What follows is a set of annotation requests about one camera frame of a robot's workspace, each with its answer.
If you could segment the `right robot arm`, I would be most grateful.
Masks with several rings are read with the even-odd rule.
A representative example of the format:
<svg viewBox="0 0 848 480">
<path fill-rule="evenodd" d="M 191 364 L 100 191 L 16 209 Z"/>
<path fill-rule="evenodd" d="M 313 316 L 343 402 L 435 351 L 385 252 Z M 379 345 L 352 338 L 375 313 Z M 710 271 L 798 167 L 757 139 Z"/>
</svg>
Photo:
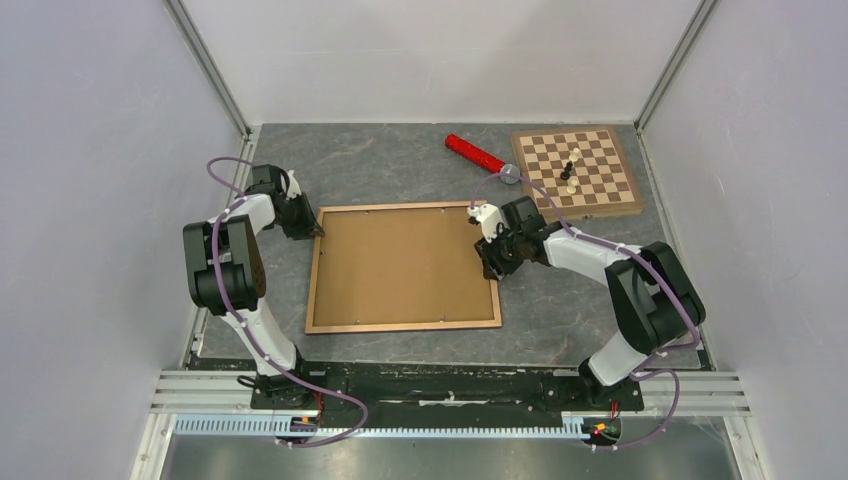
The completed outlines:
<svg viewBox="0 0 848 480">
<path fill-rule="evenodd" d="M 706 309 L 668 244 L 615 243 L 562 220 L 547 222 L 528 196 L 501 207 L 470 206 L 467 213 L 482 232 L 474 248 L 485 278 L 500 281 L 533 262 L 607 288 L 618 330 L 578 368 L 577 392 L 585 405 L 606 406 L 649 359 L 683 348 L 684 336 L 699 344 Z"/>
</svg>

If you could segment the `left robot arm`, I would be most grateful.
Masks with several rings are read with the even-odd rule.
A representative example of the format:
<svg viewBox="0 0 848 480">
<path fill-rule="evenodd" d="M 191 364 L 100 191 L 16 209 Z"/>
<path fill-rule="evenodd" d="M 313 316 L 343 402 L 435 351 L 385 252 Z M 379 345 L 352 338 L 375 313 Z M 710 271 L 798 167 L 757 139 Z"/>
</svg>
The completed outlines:
<svg viewBox="0 0 848 480">
<path fill-rule="evenodd" d="M 293 171 L 259 165 L 253 167 L 252 179 L 222 213 L 184 227 L 188 290 L 194 304 L 223 319 L 251 354 L 256 375 L 240 378 L 240 384 L 301 408 L 323 389 L 302 374 L 302 356 L 266 302 L 268 283 L 257 236 L 280 227 L 289 239 L 309 240 L 325 231 Z"/>
</svg>

